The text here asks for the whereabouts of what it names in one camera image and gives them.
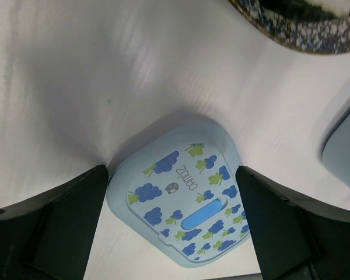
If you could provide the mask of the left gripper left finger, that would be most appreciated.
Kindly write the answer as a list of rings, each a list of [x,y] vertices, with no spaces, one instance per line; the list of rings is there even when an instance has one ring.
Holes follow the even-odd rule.
[[[83,279],[108,177],[98,165],[0,208],[0,279]]]

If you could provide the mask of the blue lunch box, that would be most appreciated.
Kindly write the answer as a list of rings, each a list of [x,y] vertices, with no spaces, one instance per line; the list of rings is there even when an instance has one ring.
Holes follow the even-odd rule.
[[[350,188],[350,108],[326,142],[322,163],[333,176]]]

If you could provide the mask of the terrazzo pattern lunch box lid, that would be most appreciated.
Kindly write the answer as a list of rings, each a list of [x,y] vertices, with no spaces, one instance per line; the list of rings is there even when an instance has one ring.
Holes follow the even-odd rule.
[[[218,124],[179,126],[124,160],[112,213],[182,267],[210,264],[250,237],[235,178],[241,160]]]

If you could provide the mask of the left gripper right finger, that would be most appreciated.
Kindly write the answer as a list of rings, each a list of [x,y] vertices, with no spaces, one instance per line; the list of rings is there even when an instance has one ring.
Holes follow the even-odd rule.
[[[236,171],[263,279],[350,279],[350,211]]]

